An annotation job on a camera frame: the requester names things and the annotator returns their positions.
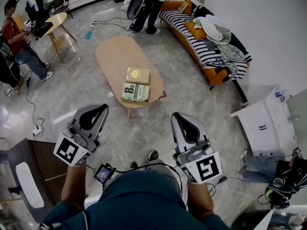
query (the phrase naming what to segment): forearm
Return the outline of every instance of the forearm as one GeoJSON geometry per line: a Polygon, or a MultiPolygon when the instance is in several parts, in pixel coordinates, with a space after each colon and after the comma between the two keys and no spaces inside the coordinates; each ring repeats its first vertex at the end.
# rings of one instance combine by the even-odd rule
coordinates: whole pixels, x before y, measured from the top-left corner
{"type": "Polygon", "coordinates": [[[16,35],[16,36],[10,38],[10,39],[8,40],[8,43],[9,43],[9,44],[16,43],[16,42],[20,41],[21,39],[23,39],[24,36],[25,36],[25,32],[22,32],[22,33],[20,33],[20,34],[18,34],[18,35],[16,35]]]}
{"type": "Polygon", "coordinates": [[[188,207],[189,213],[196,219],[214,214],[213,200],[206,183],[199,185],[188,182],[188,207]]]}
{"type": "Polygon", "coordinates": [[[84,208],[86,162],[79,167],[68,167],[61,199],[84,208]]]}

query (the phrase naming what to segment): teal shirt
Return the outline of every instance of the teal shirt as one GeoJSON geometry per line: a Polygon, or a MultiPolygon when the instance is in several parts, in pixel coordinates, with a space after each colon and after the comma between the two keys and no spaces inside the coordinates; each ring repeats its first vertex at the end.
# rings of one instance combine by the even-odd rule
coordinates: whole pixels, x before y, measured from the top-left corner
{"type": "MultiPolygon", "coordinates": [[[[99,201],[85,210],[89,230],[229,230],[217,215],[196,220],[165,176],[133,171],[117,177],[99,201]]],[[[58,229],[86,229],[84,214],[65,202],[43,221],[61,223],[58,229]]]]}

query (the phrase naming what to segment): striped cushion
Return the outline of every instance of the striped cushion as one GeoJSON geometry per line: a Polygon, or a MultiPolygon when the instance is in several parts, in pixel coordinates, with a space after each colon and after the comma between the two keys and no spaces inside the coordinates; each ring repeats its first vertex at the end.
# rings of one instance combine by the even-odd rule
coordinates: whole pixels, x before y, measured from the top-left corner
{"type": "MultiPolygon", "coordinates": [[[[196,41],[195,37],[188,31],[188,29],[183,25],[183,23],[188,21],[193,21],[194,17],[189,16],[187,14],[180,13],[177,10],[169,10],[163,11],[159,15],[160,19],[162,19],[169,26],[172,26],[177,31],[179,31],[182,35],[185,36],[187,42],[190,44],[191,48],[194,50],[195,55],[198,57],[200,62],[202,63],[202,67],[205,69],[209,68],[218,68],[224,67],[220,64],[219,58],[222,56],[215,52],[211,51],[207,48],[204,41],[196,41]]],[[[247,62],[251,61],[252,58],[249,53],[245,55],[244,61],[237,61],[234,64],[238,68],[237,74],[231,79],[243,79],[246,71],[247,71],[247,62]]]]}

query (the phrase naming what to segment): chair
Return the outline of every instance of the chair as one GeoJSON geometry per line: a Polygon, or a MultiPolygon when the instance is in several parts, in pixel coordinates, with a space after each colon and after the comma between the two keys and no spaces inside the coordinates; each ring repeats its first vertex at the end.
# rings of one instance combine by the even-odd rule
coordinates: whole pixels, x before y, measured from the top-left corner
{"type": "Polygon", "coordinates": [[[36,0],[38,11],[34,6],[30,6],[29,2],[26,3],[25,11],[27,12],[29,19],[33,22],[36,21],[35,28],[39,28],[50,17],[49,12],[44,8],[44,0],[36,0]]]}
{"type": "Polygon", "coordinates": [[[53,15],[55,15],[57,13],[61,13],[63,11],[71,14],[71,11],[68,8],[68,5],[69,5],[68,0],[53,0],[49,4],[48,11],[50,11],[50,13],[52,13],[53,15]]]}

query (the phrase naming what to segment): marble floor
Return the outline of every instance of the marble floor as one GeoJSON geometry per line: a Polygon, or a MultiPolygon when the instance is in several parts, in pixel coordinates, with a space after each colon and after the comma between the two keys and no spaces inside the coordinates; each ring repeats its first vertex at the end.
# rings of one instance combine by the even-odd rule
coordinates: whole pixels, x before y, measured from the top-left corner
{"type": "MultiPolygon", "coordinates": [[[[223,172],[235,177],[240,170],[237,159],[240,152],[248,147],[248,142],[240,122],[230,118],[229,114],[240,109],[242,102],[232,83],[215,87],[209,91],[209,85],[196,62],[188,51],[161,25],[161,33],[131,34],[115,25],[101,25],[92,31],[89,40],[84,34],[91,28],[94,20],[106,21],[114,17],[125,18],[120,10],[121,4],[105,0],[73,12],[74,19],[68,17],[65,27],[79,42],[68,48],[63,54],[64,64],[72,67],[82,89],[94,103],[106,103],[109,116],[106,121],[120,142],[126,147],[131,157],[139,164],[146,159],[148,152],[156,149],[165,163],[174,165],[174,141],[172,138],[170,116],[173,112],[184,112],[198,118],[207,127],[214,149],[219,151],[223,172]],[[103,40],[117,35],[134,38],[144,53],[160,72],[167,97],[145,108],[134,110],[130,119],[127,111],[114,97],[106,78],[95,57],[96,47],[103,40]]],[[[114,19],[110,21],[126,26],[129,21],[114,19]]],[[[55,31],[62,34],[61,28],[55,31]]],[[[58,134],[70,121],[74,111],[90,104],[81,91],[79,83],[71,69],[61,65],[51,47],[48,37],[32,40],[31,46],[44,61],[52,62],[54,76],[41,82],[32,75],[29,99],[36,105],[34,118],[44,118],[44,135],[37,140],[56,142],[58,134]]],[[[35,128],[32,119],[33,106],[26,101],[26,89],[20,95],[6,97],[0,92],[0,137],[5,137],[8,147],[12,147],[24,138],[33,139],[35,128]]],[[[101,147],[91,156],[88,164],[98,167],[101,163],[110,163],[118,169],[129,167],[131,160],[122,146],[117,143],[112,133],[104,127],[100,134],[101,147]]],[[[2,197],[11,197],[7,187],[14,186],[12,174],[7,164],[0,165],[2,197]]],[[[92,195],[100,190],[100,184],[87,171],[87,193],[92,195]]],[[[184,189],[186,177],[183,177],[184,189]]],[[[228,179],[216,187],[214,195],[215,212],[231,225],[233,220],[246,209],[260,207],[257,197],[263,193],[263,185],[252,184],[235,179],[228,179]]],[[[7,204],[10,211],[20,219],[23,229],[34,229],[36,223],[30,216],[22,201],[7,204]]]]}

